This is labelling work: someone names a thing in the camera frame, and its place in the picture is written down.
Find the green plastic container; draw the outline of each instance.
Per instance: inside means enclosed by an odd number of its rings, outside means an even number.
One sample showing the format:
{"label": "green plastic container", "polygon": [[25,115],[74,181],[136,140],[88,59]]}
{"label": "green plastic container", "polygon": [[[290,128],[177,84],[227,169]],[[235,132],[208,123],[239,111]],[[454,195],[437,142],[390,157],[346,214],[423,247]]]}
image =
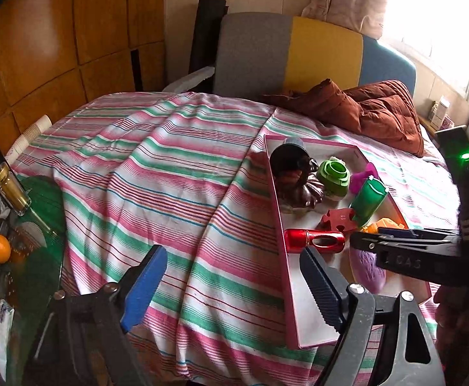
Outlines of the green plastic container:
{"label": "green plastic container", "polygon": [[350,173],[345,162],[331,157],[320,164],[317,178],[325,186],[325,196],[340,201],[347,195]]}
{"label": "green plastic container", "polygon": [[354,209],[354,220],[364,226],[388,194],[388,188],[373,175],[368,177],[349,207]]}

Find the pink striped blanket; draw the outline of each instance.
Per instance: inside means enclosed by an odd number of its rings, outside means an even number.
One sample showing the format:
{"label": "pink striped blanket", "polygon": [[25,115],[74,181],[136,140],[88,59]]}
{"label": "pink striped blanket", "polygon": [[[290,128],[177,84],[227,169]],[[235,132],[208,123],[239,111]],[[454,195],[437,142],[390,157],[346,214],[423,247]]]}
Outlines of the pink striped blanket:
{"label": "pink striped blanket", "polygon": [[[434,147],[419,159],[268,105],[188,93],[113,94],[53,125],[19,157],[64,192],[67,289],[119,280],[153,244],[168,251],[143,324],[129,334],[162,380],[313,384],[333,346],[290,350],[263,135],[358,145],[411,227],[455,227],[457,193]],[[423,306],[432,332],[434,306]],[[358,384],[375,360],[372,335]]]}

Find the blue headboard panel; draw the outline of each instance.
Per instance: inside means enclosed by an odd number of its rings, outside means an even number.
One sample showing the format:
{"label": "blue headboard panel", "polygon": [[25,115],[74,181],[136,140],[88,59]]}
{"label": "blue headboard panel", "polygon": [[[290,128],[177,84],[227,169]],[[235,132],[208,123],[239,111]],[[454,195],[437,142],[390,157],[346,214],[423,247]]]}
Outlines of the blue headboard panel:
{"label": "blue headboard panel", "polygon": [[359,85],[386,79],[402,81],[413,97],[416,83],[415,64],[389,46],[363,35],[363,60]]}

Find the yellow headboard panel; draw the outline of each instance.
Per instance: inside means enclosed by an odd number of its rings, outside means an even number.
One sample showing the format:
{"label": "yellow headboard panel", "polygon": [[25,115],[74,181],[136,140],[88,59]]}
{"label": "yellow headboard panel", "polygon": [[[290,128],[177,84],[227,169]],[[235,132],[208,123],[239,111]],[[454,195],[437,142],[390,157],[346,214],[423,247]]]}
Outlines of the yellow headboard panel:
{"label": "yellow headboard panel", "polygon": [[294,17],[283,90],[309,91],[331,78],[345,90],[356,87],[363,37],[334,24]]}

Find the pink toy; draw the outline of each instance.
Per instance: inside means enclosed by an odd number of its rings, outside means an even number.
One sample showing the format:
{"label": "pink toy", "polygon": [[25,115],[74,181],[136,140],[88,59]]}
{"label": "pink toy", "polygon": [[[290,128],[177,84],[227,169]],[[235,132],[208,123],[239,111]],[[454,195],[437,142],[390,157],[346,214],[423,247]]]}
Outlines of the pink toy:
{"label": "pink toy", "polygon": [[366,164],[364,171],[351,175],[351,182],[348,185],[349,192],[351,192],[352,194],[358,194],[361,190],[361,187],[363,187],[363,184],[365,184],[366,179],[371,175],[373,175],[375,179],[379,179],[375,165],[369,162],[368,164]]}
{"label": "pink toy", "polygon": [[344,209],[329,209],[322,216],[322,220],[317,226],[320,230],[339,230],[344,234],[358,228],[358,224],[352,220],[354,210],[346,207]]}

